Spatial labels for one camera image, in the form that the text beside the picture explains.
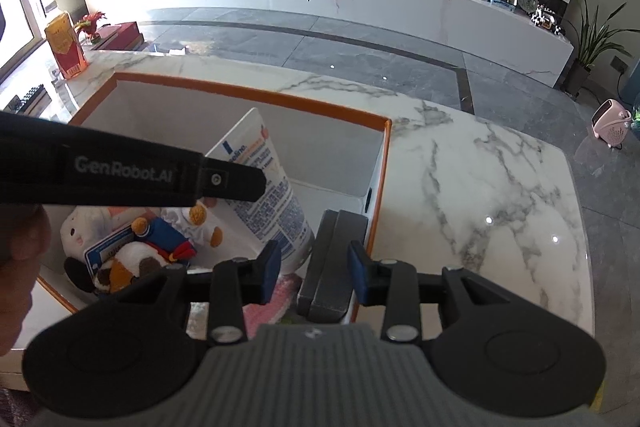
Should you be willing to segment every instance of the dark floor border stripe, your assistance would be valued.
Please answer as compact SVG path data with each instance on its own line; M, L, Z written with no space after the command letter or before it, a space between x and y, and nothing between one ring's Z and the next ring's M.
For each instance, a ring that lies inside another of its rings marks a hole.
M400 57L412 58L419 62L424 62L432 66L444 68L445 70L453 71L456 74L458 84L458 98L460 100L460 109L462 111L475 114L474 104L471 97L471 88L469 86L469 78L466 74L465 68L460 68L448 62L438 60L437 58L426 57L414 52L408 52L392 46L385 46L384 44L377 44L376 42L363 41L360 39L352 39L350 37L343 37L340 35L331 35L323 32L315 32L311 30L303 30L300 28L283 28L280 26L269 26L265 24L253 24L244 22L227 22L227 21L142 21L138 22L140 26L216 26L222 28L242 28L247 30L260 30L274 33L284 33L289 35L298 35L302 37L313 37L316 39L324 39L327 41L341 42L343 44L351 44L353 46L360 46L362 48L369 48L370 50L376 50L380 52L386 52L393 55L399 55Z

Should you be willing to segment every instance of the gray tile floor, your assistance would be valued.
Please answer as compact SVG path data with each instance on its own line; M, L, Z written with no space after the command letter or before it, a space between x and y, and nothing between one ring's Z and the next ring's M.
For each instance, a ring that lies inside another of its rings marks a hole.
M596 337L607 356L602 413L612 425L640 425L640 142L630 136L622 151L612 151L594 139L589 120L598 104L590 94L576 103L482 58L339 20L227 8L152 10L149 17L140 29L160 51L187 48L329 74L454 108L468 78L478 117L562 149L582 205Z

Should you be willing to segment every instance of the red and yellow carton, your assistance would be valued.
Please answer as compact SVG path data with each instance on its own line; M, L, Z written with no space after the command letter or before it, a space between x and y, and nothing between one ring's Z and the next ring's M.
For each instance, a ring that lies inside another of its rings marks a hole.
M53 19L44 29L44 34L65 80L78 76L89 66L67 12Z

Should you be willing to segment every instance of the human hand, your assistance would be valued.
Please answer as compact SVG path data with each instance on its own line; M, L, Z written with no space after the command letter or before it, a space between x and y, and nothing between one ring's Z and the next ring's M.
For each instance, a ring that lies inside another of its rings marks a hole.
M11 258L0 266L0 357L14 346L31 309L31 290L40 270L39 256L49 248L51 227L44 209L22 220L9 240Z

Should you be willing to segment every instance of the green plant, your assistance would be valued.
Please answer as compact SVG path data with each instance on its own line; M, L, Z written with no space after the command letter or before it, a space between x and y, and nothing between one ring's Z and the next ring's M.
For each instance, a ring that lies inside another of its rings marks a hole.
M632 32L632 33L640 33L640 30L635 30L631 28L624 29L609 29L609 21L613 19L618 13L620 13L626 6L626 2L621 4L616 10L613 10L611 15L607 17L607 20L604 21L604 24L598 29L598 12L600 11L600 6L596 6L596 11L593 16L593 19L589 17L589 6L587 4L587 0L577 0L578 5L580 6L580 31L571 23L571 21L565 19L571 28L574 29L576 34L578 35L578 57L576 60L587 70L591 70L593 67L593 63L596 61L596 58L600 56L601 53L607 50L615 50L622 55L626 55L626 57L631 57L632 55L625 49L622 44L617 44L616 42L611 42L611 38L618 33Z

